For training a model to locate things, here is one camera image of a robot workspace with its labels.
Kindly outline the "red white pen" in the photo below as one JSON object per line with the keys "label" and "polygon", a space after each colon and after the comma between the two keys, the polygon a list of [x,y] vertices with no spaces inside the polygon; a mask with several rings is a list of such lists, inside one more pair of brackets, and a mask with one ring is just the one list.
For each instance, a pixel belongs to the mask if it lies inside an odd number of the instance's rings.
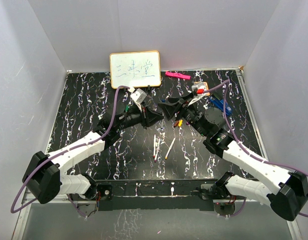
{"label": "red white pen", "polygon": [[156,156],[156,134],[154,134],[154,139],[153,139],[153,158]]}

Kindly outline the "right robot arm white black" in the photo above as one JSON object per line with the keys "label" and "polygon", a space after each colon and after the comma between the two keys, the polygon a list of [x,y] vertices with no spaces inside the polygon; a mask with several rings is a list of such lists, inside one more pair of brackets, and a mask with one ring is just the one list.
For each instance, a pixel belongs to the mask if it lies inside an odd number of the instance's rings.
{"label": "right robot arm white black", "polygon": [[224,129],[223,112],[215,107],[201,112],[191,99],[172,98],[170,103],[160,102],[158,107],[170,120],[184,119],[206,139],[207,150],[247,171],[255,180],[227,172],[211,187],[209,193],[224,199],[242,196],[269,206],[278,216],[294,221],[308,201],[308,178],[299,170],[289,171],[270,164],[256,155],[252,157],[232,134]]}

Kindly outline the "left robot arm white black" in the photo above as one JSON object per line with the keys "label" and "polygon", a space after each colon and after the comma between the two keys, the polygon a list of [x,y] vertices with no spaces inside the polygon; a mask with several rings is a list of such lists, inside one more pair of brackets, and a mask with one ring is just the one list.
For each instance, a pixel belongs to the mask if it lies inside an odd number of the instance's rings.
{"label": "left robot arm white black", "polygon": [[58,195],[78,194],[90,200],[97,195],[97,183],[88,174],[69,175],[67,171],[108,149],[120,138],[120,131],[140,124],[144,128],[163,119],[163,114],[149,107],[132,106],[128,111],[112,116],[105,113],[97,126],[83,138],[57,151],[35,153],[22,182],[40,204],[46,204]]}

